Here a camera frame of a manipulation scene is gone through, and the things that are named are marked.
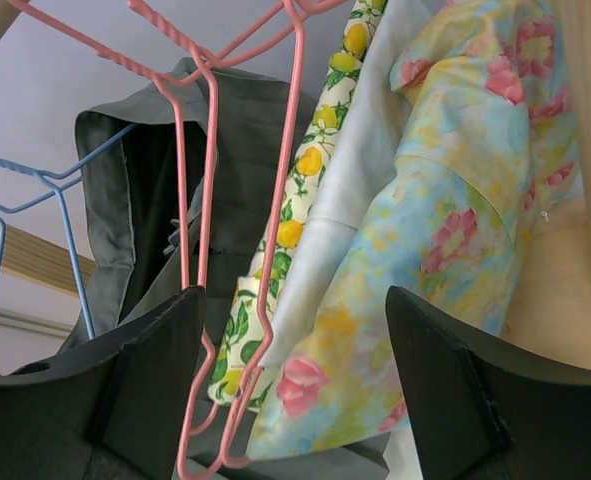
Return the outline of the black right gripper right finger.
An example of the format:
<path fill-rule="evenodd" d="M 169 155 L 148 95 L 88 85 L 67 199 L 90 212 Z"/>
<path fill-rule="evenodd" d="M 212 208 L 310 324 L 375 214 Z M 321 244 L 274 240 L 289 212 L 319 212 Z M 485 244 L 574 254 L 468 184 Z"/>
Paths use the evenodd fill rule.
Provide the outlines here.
<path fill-rule="evenodd" d="M 426 479 L 591 479 L 591 370 L 392 286 L 386 319 Z"/>

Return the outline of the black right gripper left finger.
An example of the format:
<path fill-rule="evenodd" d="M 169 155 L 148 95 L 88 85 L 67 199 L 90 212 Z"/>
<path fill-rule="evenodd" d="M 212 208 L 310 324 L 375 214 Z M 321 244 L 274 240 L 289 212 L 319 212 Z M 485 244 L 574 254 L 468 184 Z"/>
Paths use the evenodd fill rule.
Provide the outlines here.
<path fill-rule="evenodd" d="M 0 479 L 169 479 L 205 291 L 0 375 Z"/>

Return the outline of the lemon print skirt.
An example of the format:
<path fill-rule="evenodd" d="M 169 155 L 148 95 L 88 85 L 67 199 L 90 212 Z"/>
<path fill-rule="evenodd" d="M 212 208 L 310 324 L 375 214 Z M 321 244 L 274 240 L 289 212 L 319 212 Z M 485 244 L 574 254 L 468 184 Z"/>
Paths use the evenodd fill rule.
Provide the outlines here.
<path fill-rule="evenodd" d="M 286 177 L 270 280 L 268 315 L 283 289 L 304 226 L 334 153 L 348 114 L 368 47 L 383 16 L 384 1 L 357 1 L 343 33 L 342 46 L 331 56 L 312 120 L 295 151 Z M 208 397 L 229 406 L 244 367 L 261 344 L 264 333 L 257 314 L 260 280 L 268 235 L 263 234 L 249 272 L 237 280 L 228 320 L 220 343 Z"/>

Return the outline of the blue wire hanger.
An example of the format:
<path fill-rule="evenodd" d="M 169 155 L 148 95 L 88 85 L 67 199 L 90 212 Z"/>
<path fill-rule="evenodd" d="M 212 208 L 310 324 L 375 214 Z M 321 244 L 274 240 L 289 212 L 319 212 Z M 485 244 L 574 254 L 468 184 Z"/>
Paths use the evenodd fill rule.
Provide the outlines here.
<path fill-rule="evenodd" d="M 15 173 L 18 173 L 21 175 L 25 175 L 28 177 L 35 178 L 44 187 L 49 189 L 48 193 L 45 193 L 41 196 L 38 196 L 28 202 L 25 202 L 23 204 L 15 206 L 15 207 L 8 207 L 3 204 L 0 204 L 0 212 L 1 213 L 7 214 L 7 215 L 19 214 L 19 213 L 22 213 L 26 210 L 31 209 L 32 207 L 50 199 L 50 198 L 57 199 L 59 209 L 60 209 L 62 224 L 63 224 L 63 228 L 64 228 L 65 238 L 67 241 L 68 255 L 70 258 L 70 264 L 72 267 L 73 278 L 75 281 L 76 293 L 79 295 L 79 298 L 80 298 L 81 311 L 82 311 L 83 318 L 84 318 L 85 329 L 86 329 L 86 333 L 90 339 L 95 338 L 95 327 L 94 327 L 94 323 L 93 323 L 92 316 L 90 313 L 90 308 L 88 305 L 85 286 L 83 285 L 80 260 L 78 259 L 78 255 L 77 255 L 77 248 L 76 248 L 75 238 L 74 238 L 74 234 L 73 234 L 73 230 L 72 230 L 69 209 L 68 209 L 66 199 L 65 199 L 65 194 L 64 194 L 64 192 L 67 189 L 79 184 L 82 181 L 82 177 L 78 176 L 77 178 L 69 180 L 68 182 L 64 183 L 63 185 L 58 185 L 57 181 L 65 180 L 65 179 L 71 177 L 74 173 L 79 172 L 84 166 L 86 166 L 91 161 L 93 161 L 100 153 L 102 153 L 103 151 L 108 149 L 110 146 L 115 144 L 118 140 L 123 138 L 125 135 L 127 135 L 134 128 L 135 128 L 134 124 L 127 125 L 123 129 L 118 131 L 116 134 L 111 136 L 108 140 L 104 141 L 98 147 L 93 149 L 89 154 L 84 156 L 75 166 L 70 167 L 69 169 L 67 169 L 63 172 L 60 172 L 60 173 L 56 173 L 56 172 L 44 170 L 44 169 L 37 169 L 34 167 L 30 167 L 30 166 L 0 157 L 0 168 L 15 172 Z M 8 224 L 6 223 L 6 221 L 2 217 L 0 217 L 0 274 L 1 274 L 1 270 L 2 270 L 3 256 L 5 253 L 7 230 L 8 230 Z"/>

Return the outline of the grey skirt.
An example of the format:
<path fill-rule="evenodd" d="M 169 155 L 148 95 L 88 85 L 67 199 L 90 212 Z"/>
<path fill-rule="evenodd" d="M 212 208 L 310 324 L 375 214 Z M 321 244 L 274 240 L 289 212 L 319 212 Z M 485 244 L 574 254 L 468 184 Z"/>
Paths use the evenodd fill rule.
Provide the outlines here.
<path fill-rule="evenodd" d="M 247 273 L 271 206 L 289 84 L 239 69 L 215 70 L 219 109 L 211 213 L 205 326 L 221 342 L 238 277 Z M 187 193 L 201 197 L 208 123 L 208 83 L 173 89 L 184 119 Z M 130 132 L 82 167 L 87 228 L 97 269 L 85 293 L 94 332 L 144 315 L 181 290 L 177 250 L 177 154 L 171 103 L 151 83 L 125 99 L 91 107 L 75 120 L 82 160 L 128 124 Z M 228 408 L 191 440 L 188 458 L 207 466 L 219 450 Z M 240 470 L 229 479 L 385 479 L 389 434 Z"/>

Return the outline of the pastel floral skirt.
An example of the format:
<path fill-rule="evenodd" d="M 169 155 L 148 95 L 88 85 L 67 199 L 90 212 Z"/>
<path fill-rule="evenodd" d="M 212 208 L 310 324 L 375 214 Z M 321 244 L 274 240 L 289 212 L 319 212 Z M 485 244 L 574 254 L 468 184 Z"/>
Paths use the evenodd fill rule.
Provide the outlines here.
<path fill-rule="evenodd" d="M 561 26 L 545 1 L 451 1 L 397 56 L 410 111 L 374 197 L 253 424 L 254 460 L 404 426 L 385 304 L 400 286 L 490 334 L 504 323 L 538 216 L 579 173 Z"/>

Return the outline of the white skirt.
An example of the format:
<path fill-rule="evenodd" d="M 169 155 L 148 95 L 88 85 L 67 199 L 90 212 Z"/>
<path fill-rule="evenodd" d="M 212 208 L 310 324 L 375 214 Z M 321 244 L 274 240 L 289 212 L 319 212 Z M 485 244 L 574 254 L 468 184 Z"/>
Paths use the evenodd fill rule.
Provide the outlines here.
<path fill-rule="evenodd" d="M 317 309 L 374 197 L 394 178 L 410 105 L 389 86 L 397 56 L 427 25 L 426 2 L 387 3 L 321 181 L 272 320 L 260 364 L 278 369 L 313 327 Z"/>

